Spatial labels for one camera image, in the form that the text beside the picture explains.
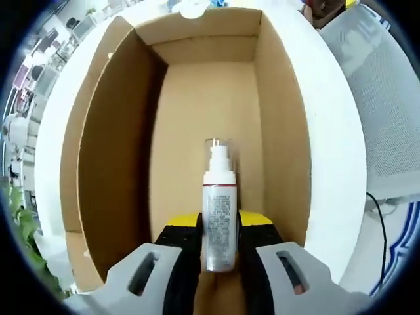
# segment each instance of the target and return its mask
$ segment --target cardboard box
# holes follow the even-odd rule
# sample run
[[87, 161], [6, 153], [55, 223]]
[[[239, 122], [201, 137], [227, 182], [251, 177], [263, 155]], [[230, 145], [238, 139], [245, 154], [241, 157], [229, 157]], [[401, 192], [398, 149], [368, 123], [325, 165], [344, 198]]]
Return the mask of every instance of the cardboard box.
[[[214, 137], [234, 141], [241, 208], [265, 214], [285, 240], [303, 245], [305, 109], [269, 18], [223, 8], [133, 28], [117, 17], [76, 98], [62, 152], [64, 226], [85, 240], [68, 241], [73, 269], [97, 272], [82, 289], [98, 286], [172, 217], [201, 211], [204, 141]], [[94, 268], [80, 257], [83, 246]]]

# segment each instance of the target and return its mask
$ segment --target blue pattern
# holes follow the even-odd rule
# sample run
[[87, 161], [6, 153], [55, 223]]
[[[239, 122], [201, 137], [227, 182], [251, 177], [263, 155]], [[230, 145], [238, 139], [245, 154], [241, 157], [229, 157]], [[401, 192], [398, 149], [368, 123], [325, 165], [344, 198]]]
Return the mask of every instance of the blue pattern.
[[[385, 286], [389, 280], [392, 278], [397, 267], [401, 266], [403, 258], [407, 257], [408, 251], [410, 250], [410, 241], [413, 240], [413, 236], [417, 232], [417, 221], [420, 214], [420, 202], [412, 202], [408, 206], [408, 212], [406, 221], [404, 223], [404, 228], [400, 237], [395, 243], [389, 247], [390, 251], [390, 261], [388, 266], [385, 268], [385, 275], [383, 280], [383, 285]], [[379, 291], [379, 280], [373, 289], [370, 292], [370, 295], [375, 295]]]
[[228, 2], [225, 1], [225, 0], [210, 0], [210, 2], [215, 7], [227, 7], [228, 6]]

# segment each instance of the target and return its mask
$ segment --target white spray bottle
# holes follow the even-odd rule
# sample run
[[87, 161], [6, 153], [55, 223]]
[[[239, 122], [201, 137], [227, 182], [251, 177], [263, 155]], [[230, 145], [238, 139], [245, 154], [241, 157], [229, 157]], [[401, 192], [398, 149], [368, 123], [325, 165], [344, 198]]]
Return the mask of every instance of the white spray bottle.
[[203, 178], [203, 244], [205, 269], [234, 268], [237, 246], [236, 176], [228, 142], [211, 139], [209, 167]]

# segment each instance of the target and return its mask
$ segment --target leaf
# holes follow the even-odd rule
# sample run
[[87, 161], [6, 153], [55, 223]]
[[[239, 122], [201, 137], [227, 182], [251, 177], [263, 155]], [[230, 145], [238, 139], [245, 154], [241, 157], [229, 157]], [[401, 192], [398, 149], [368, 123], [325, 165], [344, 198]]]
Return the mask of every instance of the leaf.
[[18, 210], [16, 210], [15, 212], [14, 212], [14, 214], [13, 214], [13, 219], [15, 220], [15, 221], [18, 221], [18, 218], [19, 218], [19, 216], [20, 216], [20, 213], [23, 211], [23, 209], [18, 209]]
[[29, 209], [21, 210], [17, 221], [21, 227], [22, 237], [25, 242], [39, 228], [39, 223], [33, 218], [33, 213]]
[[59, 300], [67, 297], [67, 294], [61, 289], [58, 278], [50, 273], [47, 267], [37, 271], [37, 275], [43, 284], [55, 295]]
[[38, 255], [31, 247], [26, 248], [26, 253], [34, 270], [42, 270], [46, 267], [47, 261]]
[[96, 12], [95, 8], [90, 8], [90, 9], [86, 10], [86, 15], [90, 15], [90, 14], [95, 13], [95, 12]]
[[6, 187], [4, 190], [6, 195], [9, 196], [9, 208], [12, 214], [12, 218], [15, 219], [20, 210], [22, 195], [17, 187]]
[[26, 244], [26, 239], [24, 239], [24, 233], [23, 233], [23, 227], [20, 225], [16, 225], [15, 226], [15, 230], [16, 230], [16, 236], [18, 238], [18, 242], [20, 243], [19, 245], [22, 247], [27, 246]]

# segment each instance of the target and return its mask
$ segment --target cardboard flap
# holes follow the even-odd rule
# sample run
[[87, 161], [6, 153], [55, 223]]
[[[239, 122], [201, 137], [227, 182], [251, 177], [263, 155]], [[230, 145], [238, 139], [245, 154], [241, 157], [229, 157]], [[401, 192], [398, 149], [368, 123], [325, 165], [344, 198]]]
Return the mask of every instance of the cardboard flap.
[[256, 42], [255, 36], [211, 36], [170, 41], [153, 45], [152, 48], [170, 65], [199, 62], [252, 62]]
[[67, 232], [81, 232], [79, 211], [77, 206], [77, 155], [82, 134], [83, 121], [93, 90], [99, 80], [106, 63], [108, 53], [115, 51], [121, 40], [133, 29], [121, 17], [115, 18], [108, 26], [93, 56], [87, 75], [76, 96], [64, 134], [60, 165], [60, 198], [64, 229]]
[[80, 142], [79, 214], [103, 280], [111, 266], [150, 242], [152, 129], [167, 66], [131, 31], [94, 90]]
[[264, 214], [285, 241], [305, 243], [310, 209], [310, 147], [293, 66], [268, 18], [255, 55], [264, 161]]
[[201, 36], [257, 36], [261, 11], [243, 8], [206, 10], [197, 19], [179, 13], [163, 16], [136, 29], [147, 45]]

